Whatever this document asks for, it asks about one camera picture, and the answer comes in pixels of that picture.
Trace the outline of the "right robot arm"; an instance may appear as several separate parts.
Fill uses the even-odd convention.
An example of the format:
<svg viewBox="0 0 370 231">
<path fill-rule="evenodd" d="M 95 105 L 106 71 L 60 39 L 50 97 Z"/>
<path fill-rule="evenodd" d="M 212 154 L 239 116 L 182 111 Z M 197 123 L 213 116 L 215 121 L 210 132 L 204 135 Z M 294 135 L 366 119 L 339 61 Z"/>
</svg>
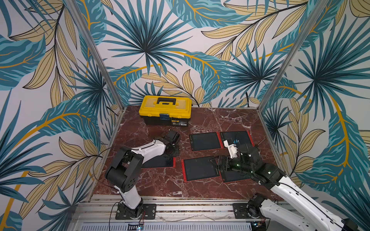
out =
<svg viewBox="0 0 370 231">
<path fill-rule="evenodd" d="M 234 205 L 237 214 L 251 218 L 267 218 L 292 231 L 356 231 L 357 224 L 330 212 L 302 191 L 279 167 L 264 162 L 259 149 L 251 144 L 224 142 L 229 156 L 219 156 L 218 169 L 246 173 L 257 184 L 272 191 L 289 203 L 293 213 L 257 193 L 246 206 Z"/>
</svg>

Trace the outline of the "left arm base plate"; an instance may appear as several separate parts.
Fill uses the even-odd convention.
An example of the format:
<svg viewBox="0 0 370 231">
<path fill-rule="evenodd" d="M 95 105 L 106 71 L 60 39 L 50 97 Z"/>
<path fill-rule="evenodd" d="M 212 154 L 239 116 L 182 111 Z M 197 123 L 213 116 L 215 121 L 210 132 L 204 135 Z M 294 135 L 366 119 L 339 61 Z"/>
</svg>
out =
<svg viewBox="0 0 370 231">
<path fill-rule="evenodd" d="M 130 209 L 123 203 L 120 203 L 115 215 L 116 220 L 154 220 L 156 217 L 156 204 L 140 204 L 136 209 Z"/>
</svg>

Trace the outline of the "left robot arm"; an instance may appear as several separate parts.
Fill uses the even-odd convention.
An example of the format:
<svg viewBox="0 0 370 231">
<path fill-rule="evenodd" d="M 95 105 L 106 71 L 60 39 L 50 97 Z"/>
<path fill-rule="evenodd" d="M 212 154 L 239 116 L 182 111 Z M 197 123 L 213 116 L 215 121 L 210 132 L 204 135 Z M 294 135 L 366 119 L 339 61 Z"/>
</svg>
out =
<svg viewBox="0 0 370 231">
<path fill-rule="evenodd" d="M 179 156 L 179 140 L 180 134 L 170 130 L 164 137 L 148 144 L 134 148 L 123 146 L 114 156 L 105 178 L 121 196 L 120 204 L 130 218 L 139 218 L 144 214 L 144 202 L 136 188 L 142 165 L 163 155 L 171 158 Z"/>
</svg>

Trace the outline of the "yellow black toolbox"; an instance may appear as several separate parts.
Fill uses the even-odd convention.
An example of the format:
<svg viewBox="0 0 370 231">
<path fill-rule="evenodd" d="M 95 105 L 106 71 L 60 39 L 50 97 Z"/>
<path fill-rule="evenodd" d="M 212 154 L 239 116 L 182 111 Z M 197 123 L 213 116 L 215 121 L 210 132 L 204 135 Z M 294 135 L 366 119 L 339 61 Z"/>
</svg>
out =
<svg viewBox="0 0 370 231">
<path fill-rule="evenodd" d="M 147 125 L 187 127 L 192 101 L 186 97 L 145 96 L 139 109 Z"/>
</svg>

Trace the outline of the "writing tablet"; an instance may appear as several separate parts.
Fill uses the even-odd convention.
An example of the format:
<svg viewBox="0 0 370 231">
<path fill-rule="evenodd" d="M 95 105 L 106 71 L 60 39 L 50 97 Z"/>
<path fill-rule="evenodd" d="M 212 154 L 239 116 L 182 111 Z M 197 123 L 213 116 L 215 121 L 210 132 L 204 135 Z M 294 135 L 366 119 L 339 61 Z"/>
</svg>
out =
<svg viewBox="0 0 370 231">
<path fill-rule="evenodd" d="M 197 157 L 181 161 L 185 182 L 217 178 L 220 176 L 216 157 Z"/>
<path fill-rule="evenodd" d="M 189 138 L 193 152 L 221 149 L 218 133 L 216 132 L 191 134 Z"/>
<path fill-rule="evenodd" d="M 143 163 L 142 168 L 173 168 L 176 159 L 166 155 L 158 156 Z"/>
<path fill-rule="evenodd" d="M 254 143 L 251 139 L 250 133 L 248 131 L 226 131 L 221 132 L 221 144 L 224 148 L 227 148 L 227 146 L 224 144 L 224 141 L 227 141 L 227 143 L 235 144 L 236 146 L 245 144 L 247 146 L 254 146 Z"/>
<path fill-rule="evenodd" d="M 249 180 L 250 177 L 247 173 L 242 173 L 238 171 L 219 171 L 223 183 L 231 183 Z"/>
</svg>

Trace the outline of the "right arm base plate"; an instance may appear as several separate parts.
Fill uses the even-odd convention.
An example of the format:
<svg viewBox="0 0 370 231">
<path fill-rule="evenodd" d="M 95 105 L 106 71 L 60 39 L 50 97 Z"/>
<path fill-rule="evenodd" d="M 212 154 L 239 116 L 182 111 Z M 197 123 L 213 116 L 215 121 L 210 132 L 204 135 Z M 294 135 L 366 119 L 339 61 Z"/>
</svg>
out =
<svg viewBox="0 0 370 231">
<path fill-rule="evenodd" d="M 258 219 L 264 217 L 257 206 L 250 205 L 249 203 L 234 203 L 232 207 L 236 219 Z"/>
</svg>

